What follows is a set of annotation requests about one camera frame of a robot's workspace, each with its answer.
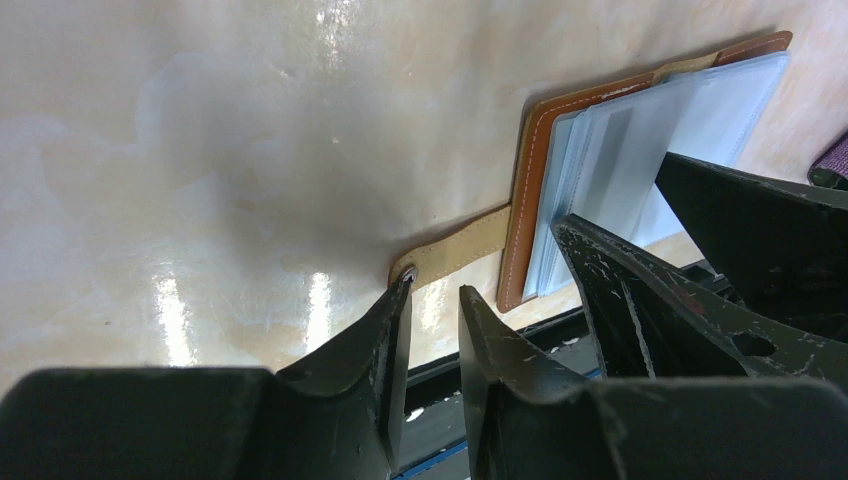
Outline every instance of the screw hole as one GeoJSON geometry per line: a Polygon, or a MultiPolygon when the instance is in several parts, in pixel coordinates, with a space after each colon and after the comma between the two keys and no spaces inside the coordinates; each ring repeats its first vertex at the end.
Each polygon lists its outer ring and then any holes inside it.
{"type": "Polygon", "coordinates": [[[737,333],[733,336],[733,345],[746,357],[768,357],[777,351],[773,343],[759,335],[737,333]]]}

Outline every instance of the purple fabric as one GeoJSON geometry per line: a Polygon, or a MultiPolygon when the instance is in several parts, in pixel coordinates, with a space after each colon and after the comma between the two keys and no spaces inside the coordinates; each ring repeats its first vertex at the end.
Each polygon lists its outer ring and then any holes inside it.
{"type": "Polygon", "coordinates": [[[813,162],[813,165],[810,167],[810,173],[815,168],[830,170],[848,178],[848,133],[843,135],[824,155],[813,162]]]}

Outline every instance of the wallet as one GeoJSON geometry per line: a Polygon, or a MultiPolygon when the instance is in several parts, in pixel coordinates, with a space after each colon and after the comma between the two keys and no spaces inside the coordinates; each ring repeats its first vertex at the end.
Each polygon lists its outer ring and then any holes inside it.
{"type": "Polygon", "coordinates": [[[788,62],[791,32],[550,98],[527,114],[512,199],[452,234],[412,249],[420,288],[503,250],[497,307],[507,312],[570,281],[549,223],[577,213],[633,243],[680,231],[653,185],[665,152],[732,166],[788,62]]]}

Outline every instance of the brown leather wallet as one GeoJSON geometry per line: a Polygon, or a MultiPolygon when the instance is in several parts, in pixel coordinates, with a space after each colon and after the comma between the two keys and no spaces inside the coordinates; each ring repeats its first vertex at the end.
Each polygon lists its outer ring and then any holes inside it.
{"type": "Polygon", "coordinates": [[[517,307],[524,300],[524,283],[533,249],[551,129],[556,117],[644,90],[672,73],[693,72],[783,51],[791,40],[791,32],[773,33],[703,57],[669,63],[642,75],[537,103],[524,121],[510,204],[467,223],[450,235],[405,253],[392,265],[389,283],[408,266],[415,265],[419,270],[414,284],[417,289],[478,258],[504,250],[497,306],[503,313],[517,307]]]}

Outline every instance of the tan leather tab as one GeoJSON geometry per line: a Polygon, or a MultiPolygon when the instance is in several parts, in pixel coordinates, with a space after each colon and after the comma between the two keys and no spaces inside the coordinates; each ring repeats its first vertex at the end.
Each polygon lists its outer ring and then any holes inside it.
{"type": "Polygon", "coordinates": [[[400,257],[389,272],[389,284],[410,265],[418,267],[415,291],[428,283],[459,270],[469,263],[503,250],[509,224],[510,206],[484,215],[453,235],[418,247],[400,257]]]}
{"type": "Polygon", "coordinates": [[[626,80],[587,88],[536,104],[530,110],[521,135],[518,165],[512,191],[512,218],[498,282],[498,310],[507,312],[521,304],[527,267],[536,236],[539,196],[551,144],[551,128],[559,115],[583,110],[613,98],[644,90],[654,75],[646,73],[626,80]]]}
{"type": "Polygon", "coordinates": [[[596,103],[644,90],[661,82],[672,73],[694,72],[786,50],[791,39],[791,32],[766,35],[710,55],[666,64],[651,73],[623,82],[582,90],[537,104],[530,111],[524,124],[521,146],[518,150],[518,165],[512,192],[512,218],[498,282],[498,310],[506,313],[524,300],[524,283],[527,280],[527,268],[530,265],[530,254],[533,249],[536,215],[548,160],[551,129],[559,114],[582,110],[596,103]],[[574,108],[561,108],[564,104],[571,106],[575,100],[579,100],[580,104],[574,108]]]}

